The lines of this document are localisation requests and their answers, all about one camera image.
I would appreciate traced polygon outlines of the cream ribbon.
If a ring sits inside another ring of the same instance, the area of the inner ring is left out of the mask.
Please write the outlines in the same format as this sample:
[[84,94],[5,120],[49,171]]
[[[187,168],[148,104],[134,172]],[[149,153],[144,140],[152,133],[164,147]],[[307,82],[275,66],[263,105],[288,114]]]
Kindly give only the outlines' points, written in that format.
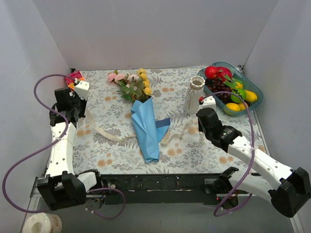
[[[132,134],[132,135],[128,135],[124,138],[118,138],[118,137],[115,137],[107,132],[105,132],[103,129],[101,129],[100,127],[98,127],[96,125],[96,122],[92,116],[92,114],[90,113],[90,111],[88,109],[86,109],[85,111],[85,114],[86,114],[86,118],[88,119],[88,121],[90,122],[90,124],[92,125],[92,127],[94,128],[94,130],[99,133],[100,135],[102,135],[103,137],[109,139],[110,141],[114,141],[114,142],[123,142],[123,141],[126,141],[128,140],[129,138],[131,137],[136,137],[136,134]],[[195,120],[194,119],[191,119],[190,121],[188,121],[182,131],[180,133],[175,133],[175,134],[170,134],[170,130],[168,130],[164,136],[161,138],[160,140],[160,143],[161,145],[163,146],[167,146],[174,138],[177,138],[177,139],[182,139],[182,137],[184,136],[185,134],[185,131],[192,126],[192,124],[195,123]]]

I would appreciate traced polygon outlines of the blue wrapping paper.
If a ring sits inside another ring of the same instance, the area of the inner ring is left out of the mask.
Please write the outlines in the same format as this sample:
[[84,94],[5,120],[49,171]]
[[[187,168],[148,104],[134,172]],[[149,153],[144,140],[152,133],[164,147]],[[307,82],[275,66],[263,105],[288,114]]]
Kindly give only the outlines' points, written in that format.
[[153,99],[135,101],[131,108],[131,118],[138,144],[146,163],[159,161],[159,143],[167,133],[171,119],[156,120]]

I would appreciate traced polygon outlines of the artificial flower bouquet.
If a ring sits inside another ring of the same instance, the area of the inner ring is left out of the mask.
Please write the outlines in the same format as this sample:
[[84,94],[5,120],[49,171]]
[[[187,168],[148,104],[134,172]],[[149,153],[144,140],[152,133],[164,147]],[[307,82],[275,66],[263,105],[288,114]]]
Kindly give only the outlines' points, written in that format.
[[151,84],[143,68],[138,69],[136,74],[122,74],[114,70],[108,74],[107,79],[109,83],[120,87],[119,93],[125,100],[145,102],[151,97]]

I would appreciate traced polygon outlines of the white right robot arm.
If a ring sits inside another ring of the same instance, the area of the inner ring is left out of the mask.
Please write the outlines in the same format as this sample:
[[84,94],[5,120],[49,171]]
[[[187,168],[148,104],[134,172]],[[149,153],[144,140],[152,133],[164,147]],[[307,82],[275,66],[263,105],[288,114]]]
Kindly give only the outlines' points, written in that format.
[[270,202],[282,215],[292,218],[311,198],[311,183],[308,172],[299,167],[293,169],[273,159],[260,149],[255,149],[231,126],[225,126],[218,119],[214,109],[204,108],[196,114],[199,130],[214,146],[237,157],[256,171],[249,172],[227,169],[220,180],[220,188],[231,193],[236,188]]

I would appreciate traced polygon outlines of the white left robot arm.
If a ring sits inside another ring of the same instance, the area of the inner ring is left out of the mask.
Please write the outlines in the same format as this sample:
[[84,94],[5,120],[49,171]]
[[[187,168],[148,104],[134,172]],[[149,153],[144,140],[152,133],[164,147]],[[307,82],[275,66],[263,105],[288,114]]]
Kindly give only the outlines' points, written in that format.
[[54,95],[56,103],[49,112],[52,139],[45,177],[37,182],[37,188],[52,211],[82,205],[86,194],[99,194],[103,181],[96,169],[75,175],[73,171],[73,140],[79,119],[85,118],[89,84],[73,89],[59,88]]

